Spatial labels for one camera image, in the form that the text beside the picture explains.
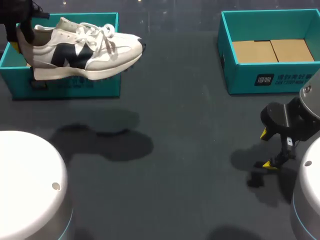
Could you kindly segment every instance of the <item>sneaker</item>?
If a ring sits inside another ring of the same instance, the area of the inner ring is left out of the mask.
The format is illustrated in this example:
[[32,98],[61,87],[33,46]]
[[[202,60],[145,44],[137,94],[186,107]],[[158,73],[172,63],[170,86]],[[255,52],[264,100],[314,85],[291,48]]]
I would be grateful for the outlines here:
[[62,17],[55,28],[35,29],[32,45],[17,28],[19,47],[33,67],[34,78],[105,79],[126,70],[142,56],[145,44],[141,38],[115,33],[110,24],[91,30],[92,26],[75,25]]
[[[57,24],[56,28],[61,28],[65,31],[69,32],[75,32],[79,28],[83,28],[85,33],[90,35],[94,35],[97,31],[100,30],[100,27],[87,23],[87,22],[81,22],[81,23],[75,23],[72,21],[69,21],[68,19],[61,17],[60,22]],[[47,27],[47,26],[42,26],[42,25],[35,25],[34,27],[35,30],[39,31],[52,31],[54,27]],[[115,37],[121,37],[121,38],[132,38],[132,39],[140,39],[140,37],[132,34],[127,34],[127,33],[120,33],[120,32],[115,32],[114,33]]]

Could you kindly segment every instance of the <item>black n logo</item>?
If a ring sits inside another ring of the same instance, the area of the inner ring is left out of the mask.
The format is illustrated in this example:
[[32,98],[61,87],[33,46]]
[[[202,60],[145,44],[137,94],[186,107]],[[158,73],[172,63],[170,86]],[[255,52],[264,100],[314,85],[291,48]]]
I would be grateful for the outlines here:
[[94,51],[87,44],[84,44],[81,52],[77,56],[76,46],[69,43],[60,43],[56,46],[51,64],[57,67],[64,67],[65,60],[68,61],[70,67],[85,69],[87,61],[92,57]]

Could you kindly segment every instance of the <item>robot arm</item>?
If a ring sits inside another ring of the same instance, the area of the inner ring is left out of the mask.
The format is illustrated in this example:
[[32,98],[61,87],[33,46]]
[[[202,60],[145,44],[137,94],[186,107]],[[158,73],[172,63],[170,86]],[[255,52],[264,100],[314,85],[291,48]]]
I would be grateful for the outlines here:
[[0,0],[0,24],[4,24],[8,42],[19,52],[16,25],[21,24],[25,39],[31,44],[35,38],[32,18],[49,18],[32,0]]
[[279,169],[289,159],[294,159],[295,145],[306,141],[320,130],[320,70],[301,88],[299,97],[288,104],[269,103],[261,112],[265,129],[260,137],[268,141],[280,134],[281,151],[264,165],[267,169]]
[[308,113],[320,120],[320,70],[300,89],[299,98],[301,105]]

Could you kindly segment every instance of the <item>dark gray floor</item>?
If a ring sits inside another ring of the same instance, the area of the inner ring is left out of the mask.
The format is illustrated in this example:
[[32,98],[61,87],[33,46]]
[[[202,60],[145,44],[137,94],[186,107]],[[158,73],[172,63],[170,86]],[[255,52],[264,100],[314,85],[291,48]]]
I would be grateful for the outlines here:
[[[280,174],[253,169],[280,150],[277,137],[259,140],[260,111],[294,95],[230,96],[215,41],[224,8],[301,6],[289,0],[37,3],[51,12],[120,12],[121,30],[147,43],[141,62],[123,74],[120,99],[12,101],[0,81],[0,130],[43,137],[67,162],[76,240],[294,239],[289,212],[299,163],[289,162]],[[130,131],[109,134],[122,129]],[[316,137],[299,144],[298,159]],[[251,178],[264,186],[252,187]]]

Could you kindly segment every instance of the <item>white cylindrical robot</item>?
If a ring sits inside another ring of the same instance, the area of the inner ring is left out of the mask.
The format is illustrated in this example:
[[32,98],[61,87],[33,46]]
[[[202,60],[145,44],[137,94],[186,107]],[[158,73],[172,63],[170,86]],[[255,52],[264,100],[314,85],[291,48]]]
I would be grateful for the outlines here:
[[320,138],[306,151],[291,201],[291,226],[298,240],[320,239]]
[[26,132],[0,132],[0,240],[72,240],[73,208],[58,151]]

